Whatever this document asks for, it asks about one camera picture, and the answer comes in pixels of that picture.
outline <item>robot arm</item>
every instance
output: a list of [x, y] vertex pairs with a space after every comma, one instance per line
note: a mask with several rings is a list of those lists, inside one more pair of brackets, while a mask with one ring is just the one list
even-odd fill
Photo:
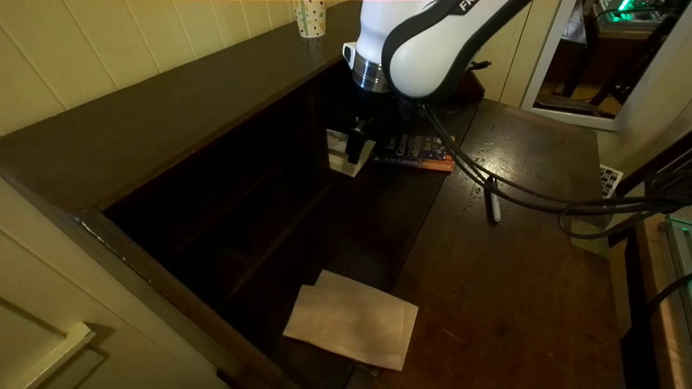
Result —
[[454, 92], [474, 54], [530, 0], [363, 0], [360, 34], [344, 45], [368, 94], [430, 99]]

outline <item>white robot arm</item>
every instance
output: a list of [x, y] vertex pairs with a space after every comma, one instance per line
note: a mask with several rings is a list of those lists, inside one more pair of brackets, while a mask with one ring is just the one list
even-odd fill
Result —
[[427, 99], [452, 92], [474, 54], [530, 0], [363, 0], [360, 34], [344, 44], [369, 94]]

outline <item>doorway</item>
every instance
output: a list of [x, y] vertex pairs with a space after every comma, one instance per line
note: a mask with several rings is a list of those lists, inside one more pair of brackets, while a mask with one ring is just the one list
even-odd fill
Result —
[[561, 0], [523, 109], [618, 130], [690, 0]]

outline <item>cup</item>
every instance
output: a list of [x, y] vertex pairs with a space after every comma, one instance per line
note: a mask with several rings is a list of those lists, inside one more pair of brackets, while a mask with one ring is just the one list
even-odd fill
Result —
[[326, 33], [323, 0], [299, 0], [296, 25], [302, 40], [318, 40]]

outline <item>dark wooden countertop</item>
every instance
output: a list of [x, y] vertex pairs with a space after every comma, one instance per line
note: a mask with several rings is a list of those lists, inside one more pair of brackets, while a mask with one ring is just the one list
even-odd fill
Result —
[[[480, 104], [465, 150], [491, 171], [566, 197], [598, 194], [595, 135]], [[449, 176], [394, 292], [420, 307], [405, 373], [359, 367], [350, 388], [623, 388], [608, 262], [553, 217]]]
[[356, 15], [333, 7], [323, 40], [288, 25], [2, 136], [0, 171], [66, 213], [104, 211], [335, 65]]

